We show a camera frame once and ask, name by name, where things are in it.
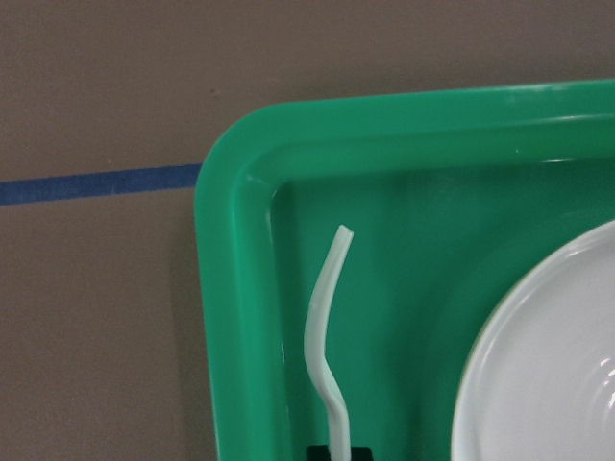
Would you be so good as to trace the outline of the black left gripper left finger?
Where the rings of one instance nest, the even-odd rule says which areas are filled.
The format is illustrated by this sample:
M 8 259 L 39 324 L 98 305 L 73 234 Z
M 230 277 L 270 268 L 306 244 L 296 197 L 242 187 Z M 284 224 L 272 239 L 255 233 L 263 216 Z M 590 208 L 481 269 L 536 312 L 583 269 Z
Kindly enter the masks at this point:
M 307 461 L 331 461 L 329 447 L 326 445 L 312 445 L 306 449 Z

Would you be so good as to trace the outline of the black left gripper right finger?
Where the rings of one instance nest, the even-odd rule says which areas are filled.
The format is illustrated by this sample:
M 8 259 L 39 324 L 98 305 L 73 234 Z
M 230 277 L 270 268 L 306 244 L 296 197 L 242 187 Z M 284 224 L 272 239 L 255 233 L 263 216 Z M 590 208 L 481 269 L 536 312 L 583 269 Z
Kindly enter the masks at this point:
M 373 452 L 368 447 L 351 447 L 351 461 L 373 461 Z

